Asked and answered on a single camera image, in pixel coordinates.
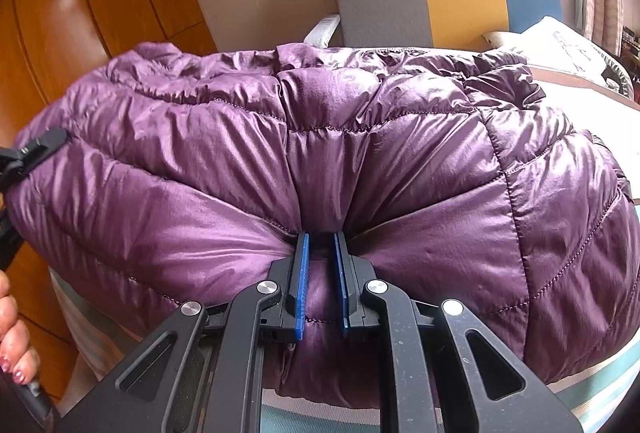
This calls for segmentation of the left hand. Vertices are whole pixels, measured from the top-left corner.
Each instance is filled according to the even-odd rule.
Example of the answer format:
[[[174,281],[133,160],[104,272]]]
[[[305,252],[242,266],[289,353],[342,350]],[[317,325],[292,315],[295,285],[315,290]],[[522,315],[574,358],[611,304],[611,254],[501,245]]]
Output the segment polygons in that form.
[[[30,344],[29,330],[20,318],[9,277],[4,271],[0,276],[0,340],[1,370],[11,375],[18,385],[36,379],[40,357]]]

